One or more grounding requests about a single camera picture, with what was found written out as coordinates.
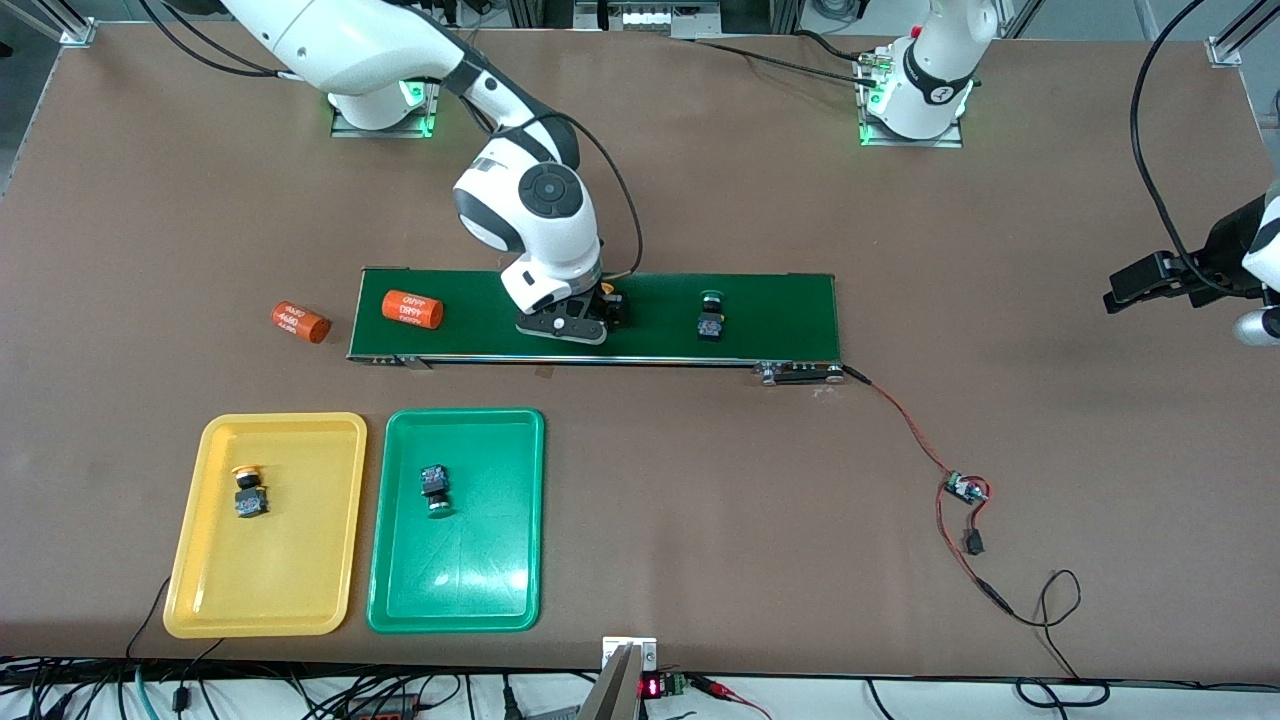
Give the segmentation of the orange printed cylinder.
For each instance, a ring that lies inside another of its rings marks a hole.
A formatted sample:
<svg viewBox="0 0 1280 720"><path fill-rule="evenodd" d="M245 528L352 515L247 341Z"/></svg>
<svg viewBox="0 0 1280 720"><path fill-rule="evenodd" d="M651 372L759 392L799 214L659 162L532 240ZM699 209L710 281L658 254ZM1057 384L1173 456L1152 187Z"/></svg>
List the orange printed cylinder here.
<svg viewBox="0 0 1280 720"><path fill-rule="evenodd" d="M280 301L271 310L271 322L284 332L311 345L320 345L330 332L332 322L291 301Z"/></svg>
<svg viewBox="0 0 1280 720"><path fill-rule="evenodd" d="M444 318L444 304L438 299L389 290L381 301L381 315L392 322L434 331Z"/></svg>

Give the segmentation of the yellow mushroom push button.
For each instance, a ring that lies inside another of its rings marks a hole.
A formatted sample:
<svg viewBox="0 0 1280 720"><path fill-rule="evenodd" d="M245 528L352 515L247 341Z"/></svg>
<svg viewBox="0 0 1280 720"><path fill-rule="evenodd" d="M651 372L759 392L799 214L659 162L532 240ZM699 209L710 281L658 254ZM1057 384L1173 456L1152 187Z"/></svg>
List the yellow mushroom push button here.
<svg viewBox="0 0 1280 720"><path fill-rule="evenodd" d="M241 465L232 469L236 482L234 510L241 519L251 519L270 511L268 492L262 482L262 469L257 465Z"/></svg>

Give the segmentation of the green conveyor belt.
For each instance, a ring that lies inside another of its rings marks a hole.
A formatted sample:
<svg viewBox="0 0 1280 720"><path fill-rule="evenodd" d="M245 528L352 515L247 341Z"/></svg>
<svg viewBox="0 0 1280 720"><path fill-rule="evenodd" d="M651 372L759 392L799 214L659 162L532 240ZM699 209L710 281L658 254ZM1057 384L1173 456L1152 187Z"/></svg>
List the green conveyor belt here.
<svg viewBox="0 0 1280 720"><path fill-rule="evenodd" d="M835 278L823 274L637 273L614 281L628 322L603 345L517 332L518 311L497 272L367 268L347 356L369 365L408 363L750 368L768 386L836 382L841 373ZM434 329L381 315L387 291L444 304ZM698 340L701 295L723 296L721 342Z"/></svg>

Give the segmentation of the green plastic tray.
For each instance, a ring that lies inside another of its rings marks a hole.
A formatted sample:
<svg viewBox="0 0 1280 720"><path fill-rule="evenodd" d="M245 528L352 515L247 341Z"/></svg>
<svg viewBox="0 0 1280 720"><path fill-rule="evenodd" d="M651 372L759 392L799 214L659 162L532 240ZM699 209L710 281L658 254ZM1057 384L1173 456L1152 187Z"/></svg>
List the green plastic tray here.
<svg viewBox="0 0 1280 720"><path fill-rule="evenodd" d="M366 619L380 634L525 632L540 612L544 416L421 407L385 432ZM420 471L444 465L453 514L428 515Z"/></svg>

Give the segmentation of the silver metal box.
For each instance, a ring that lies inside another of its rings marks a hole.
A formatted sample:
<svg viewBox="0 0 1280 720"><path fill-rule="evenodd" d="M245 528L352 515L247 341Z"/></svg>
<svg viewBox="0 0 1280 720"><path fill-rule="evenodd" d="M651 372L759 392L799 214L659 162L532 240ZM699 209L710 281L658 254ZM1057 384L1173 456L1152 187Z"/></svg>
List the silver metal box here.
<svg viewBox="0 0 1280 720"><path fill-rule="evenodd" d="M673 38L722 36L718 0L575 0L572 29L643 32Z"/></svg>

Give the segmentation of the red clip lead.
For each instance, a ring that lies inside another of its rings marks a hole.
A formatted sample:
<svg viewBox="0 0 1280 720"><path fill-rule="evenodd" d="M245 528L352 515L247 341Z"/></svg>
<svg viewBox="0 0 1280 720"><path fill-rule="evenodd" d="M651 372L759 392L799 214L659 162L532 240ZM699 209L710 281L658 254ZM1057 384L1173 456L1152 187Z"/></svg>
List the red clip lead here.
<svg viewBox="0 0 1280 720"><path fill-rule="evenodd" d="M759 712L764 717L764 720L774 720L772 715L762 706L749 700L745 700L742 696L740 696L739 693L736 693L735 691L732 691L721 682L712 680L709 676L703 676L691 673L686 673L685 679L691 688L701 692L703 694L708 694L714 700L723 701L731 705L739 705L750 708L755 712Z"/></svg>

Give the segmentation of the yellow plastic tray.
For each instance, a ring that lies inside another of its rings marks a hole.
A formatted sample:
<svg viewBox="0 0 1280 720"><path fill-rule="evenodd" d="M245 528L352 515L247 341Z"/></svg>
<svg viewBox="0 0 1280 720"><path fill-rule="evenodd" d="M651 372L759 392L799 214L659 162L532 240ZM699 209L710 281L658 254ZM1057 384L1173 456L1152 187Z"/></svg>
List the yellow plastic tray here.
<svg viewBox="0 0 1280 720"><path fill-rule="evenodd" d="M201 436L163 623L180 639L323 635L344 620L369 430L353 413L228 414ZM270 511L241 519L232 469Z"/></svg>

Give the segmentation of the aluminium frame corner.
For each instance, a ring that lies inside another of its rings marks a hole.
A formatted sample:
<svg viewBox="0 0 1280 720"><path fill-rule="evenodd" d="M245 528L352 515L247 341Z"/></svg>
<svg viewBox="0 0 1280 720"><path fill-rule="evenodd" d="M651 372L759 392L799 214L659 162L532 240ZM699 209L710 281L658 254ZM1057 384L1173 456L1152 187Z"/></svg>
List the aluminium frame corner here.
<svg viewBox="0 0 1280 720"><path fill-rule="evenodd" d="M1272 23L1280 20L1280 0L1251 0L1217 35L1206 41L1212 67L1239 67L1242 51Z"/></svg>
<svg viewBox="0 0 1280 720"><path fill-rule="evenodd" d="M88 46L96 35L99 22L76 9L70 0L28 0L42 20L32 20L33 27L64 46Z"/></svg>

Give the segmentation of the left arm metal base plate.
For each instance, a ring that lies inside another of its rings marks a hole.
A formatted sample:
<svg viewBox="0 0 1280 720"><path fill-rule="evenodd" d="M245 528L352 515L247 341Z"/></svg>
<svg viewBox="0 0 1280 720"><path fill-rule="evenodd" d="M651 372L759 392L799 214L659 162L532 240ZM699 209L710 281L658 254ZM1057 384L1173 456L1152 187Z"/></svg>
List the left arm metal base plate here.
<svg viewBox="0 0 1280 720"><path fill-rule="evenodd" d="M957 115L951 119L948 128L931 138L911 138L900 135L884 122L882 111L887 108L891 97L888 79L892 73L892 58L883 54L888 50L888 46L883 46L878 47L876 53L859 53L858 59L851 61L854 77L872 82L870 86L858 90L860 145L864 147L961 149L964 102L957 106Z"/></svg>

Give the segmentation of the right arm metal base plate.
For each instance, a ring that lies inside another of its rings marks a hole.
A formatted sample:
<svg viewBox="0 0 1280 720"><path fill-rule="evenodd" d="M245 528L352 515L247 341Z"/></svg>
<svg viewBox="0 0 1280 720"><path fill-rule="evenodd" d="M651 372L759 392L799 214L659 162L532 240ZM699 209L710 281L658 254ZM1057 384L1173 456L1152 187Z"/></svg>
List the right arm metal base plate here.
<svg viewBox="0 0 1280 720"><path fill-rule="evenodd" d="M431 138L435 135L439 105L438 85L404 83L411 99L419 105L394 126L383 129L361 129L352 126L338 109L332 109L330 136L334 138Z"/></svg>

